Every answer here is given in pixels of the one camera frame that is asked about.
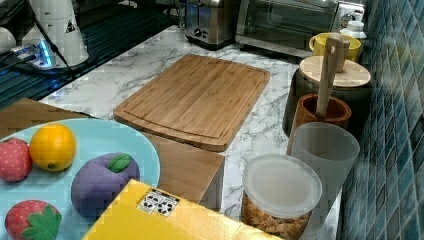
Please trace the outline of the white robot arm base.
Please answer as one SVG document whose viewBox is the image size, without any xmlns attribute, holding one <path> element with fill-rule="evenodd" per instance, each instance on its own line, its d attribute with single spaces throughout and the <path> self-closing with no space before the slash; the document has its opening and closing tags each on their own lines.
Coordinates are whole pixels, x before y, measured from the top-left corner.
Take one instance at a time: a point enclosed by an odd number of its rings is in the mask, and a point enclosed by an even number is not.
<svg viewBox="0 0 424 240">
<path fill-rule="evenodd" d="M 77 67 L 89 59 L 74 14 L 72 0 L 25 0 L 34 26 L 14 52 L 19 60 L 28 58 L 36 69 L 59 70 Z"/>
</svg>

